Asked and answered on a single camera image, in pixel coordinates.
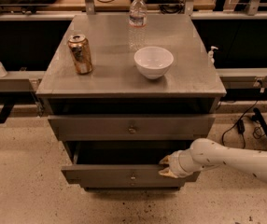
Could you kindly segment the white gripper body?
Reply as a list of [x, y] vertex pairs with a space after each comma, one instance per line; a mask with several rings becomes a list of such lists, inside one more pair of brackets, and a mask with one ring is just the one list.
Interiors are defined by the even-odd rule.
[[195, 161], [189, 149], [178, 150], [169, 156], [169, 170], [175, 178], [184, 178], [202, 170], [202, 165]]

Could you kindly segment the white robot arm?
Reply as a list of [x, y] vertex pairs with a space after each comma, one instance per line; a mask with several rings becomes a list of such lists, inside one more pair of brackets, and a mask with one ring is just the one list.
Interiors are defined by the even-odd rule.
[[188, 149], [165, 156], [160, 164], [165, 168], [159, 174], [172, 178], [227, 165], [267, 183], [267, 151], [224, 147], [206, 138], [196, 139]]

